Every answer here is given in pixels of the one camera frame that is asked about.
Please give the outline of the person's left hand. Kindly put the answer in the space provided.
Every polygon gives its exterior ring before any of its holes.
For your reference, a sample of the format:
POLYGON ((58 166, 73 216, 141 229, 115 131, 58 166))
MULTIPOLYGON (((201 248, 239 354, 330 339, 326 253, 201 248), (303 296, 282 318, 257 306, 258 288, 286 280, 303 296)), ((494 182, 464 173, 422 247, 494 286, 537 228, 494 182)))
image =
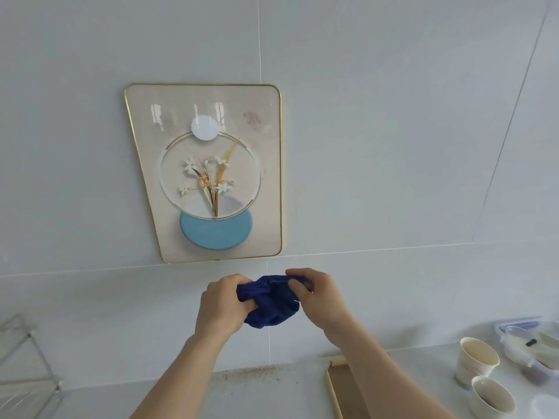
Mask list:
POLYGON ((246 318, 231 315, 231 275, 209 283, 201 296, 194 335, 224 344, 246 318))

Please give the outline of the person's right hand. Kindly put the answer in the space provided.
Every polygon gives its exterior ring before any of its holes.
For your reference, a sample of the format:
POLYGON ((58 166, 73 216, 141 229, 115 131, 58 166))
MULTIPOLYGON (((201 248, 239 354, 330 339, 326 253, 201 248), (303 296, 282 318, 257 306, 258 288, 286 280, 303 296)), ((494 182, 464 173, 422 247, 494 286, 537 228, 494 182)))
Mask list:
POLYGON ((311 268, 308 277, 314 282, 314 291, 307 297, 298 297, 305 315, 325 334, 334 334, 352 321, 334 279, 311 268))

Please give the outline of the dark blue cloth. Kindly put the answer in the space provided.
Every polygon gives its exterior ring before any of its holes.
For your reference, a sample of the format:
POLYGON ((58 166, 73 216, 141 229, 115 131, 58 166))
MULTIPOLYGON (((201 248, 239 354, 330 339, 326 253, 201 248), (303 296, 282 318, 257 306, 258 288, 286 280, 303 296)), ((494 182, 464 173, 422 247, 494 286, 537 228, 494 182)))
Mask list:
POLYGON ((300 301, 288 285, 290 280, 296 280, 312 291, 311 282, 297 275, 265 275, 256 281, 238 285, 236 295, 239 301, 253 300, 256 305, 244 323, 262 329, 281 324, 295 315, 300 309, 300 301))

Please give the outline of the person's left forearm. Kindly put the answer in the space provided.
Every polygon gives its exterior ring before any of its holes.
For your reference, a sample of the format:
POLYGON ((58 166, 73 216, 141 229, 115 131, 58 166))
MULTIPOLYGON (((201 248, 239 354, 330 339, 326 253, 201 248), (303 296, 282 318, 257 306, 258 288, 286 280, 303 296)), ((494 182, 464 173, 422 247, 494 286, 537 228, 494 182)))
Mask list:
POLYGON ((197 419, 216 360, 231 333, 195 332, 129 419, 197 419))

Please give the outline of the person's right forearm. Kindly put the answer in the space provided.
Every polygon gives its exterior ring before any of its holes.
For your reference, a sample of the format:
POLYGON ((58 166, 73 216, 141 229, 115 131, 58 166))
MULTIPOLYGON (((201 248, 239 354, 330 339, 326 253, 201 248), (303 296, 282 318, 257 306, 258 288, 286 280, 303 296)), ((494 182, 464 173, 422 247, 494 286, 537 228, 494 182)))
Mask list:
POLYGON ((373 419, 457 419, 415 384, 352 317, 319 327, 346 358, 373 419))

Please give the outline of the wooden tray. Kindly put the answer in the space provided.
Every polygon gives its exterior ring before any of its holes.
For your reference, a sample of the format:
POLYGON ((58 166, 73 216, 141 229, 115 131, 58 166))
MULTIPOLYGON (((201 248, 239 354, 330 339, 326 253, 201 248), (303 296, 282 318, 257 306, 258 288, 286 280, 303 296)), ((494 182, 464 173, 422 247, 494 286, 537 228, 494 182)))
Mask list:
POLYGON ((345 357, 329 359, 325 381, 336 419, 372 419, 345 357))

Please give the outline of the stained white paper cup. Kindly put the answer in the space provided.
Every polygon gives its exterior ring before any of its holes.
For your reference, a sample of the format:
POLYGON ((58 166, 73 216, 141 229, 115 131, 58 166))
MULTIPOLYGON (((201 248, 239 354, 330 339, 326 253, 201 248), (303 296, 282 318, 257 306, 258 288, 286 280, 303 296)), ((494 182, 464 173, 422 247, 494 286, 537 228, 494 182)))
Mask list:
POLYGON ((472 379, 468 404, 476 419, 511 419, 517 410, 512 394, 486 376, 472 379))
POLYGON ((498 353, 477 338, 462 338, 454 379, 465 389, 470 389, 476 377, 487 377, 500 365, 498 353))

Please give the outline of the clear plastic container blue lid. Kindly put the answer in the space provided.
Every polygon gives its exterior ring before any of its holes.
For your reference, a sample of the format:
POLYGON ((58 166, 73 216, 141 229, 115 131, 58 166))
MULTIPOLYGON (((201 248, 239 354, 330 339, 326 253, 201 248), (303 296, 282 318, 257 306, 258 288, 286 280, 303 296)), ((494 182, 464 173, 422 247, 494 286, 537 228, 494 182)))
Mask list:
POLYGON ((497 322, 493 329, 505 356, 537 386, 559 382, 559 320, 527 317, 497 322))

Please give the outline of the gold framed floral wall picture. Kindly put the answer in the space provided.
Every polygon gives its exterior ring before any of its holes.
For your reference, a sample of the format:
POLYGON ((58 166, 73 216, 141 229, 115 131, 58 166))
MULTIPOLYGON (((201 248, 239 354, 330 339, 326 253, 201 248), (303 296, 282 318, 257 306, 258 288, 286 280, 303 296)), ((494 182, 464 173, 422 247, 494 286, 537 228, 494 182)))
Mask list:
POLYGON ((123 94, 162 260, 281 253, 280 90, 132 83, 123 94))

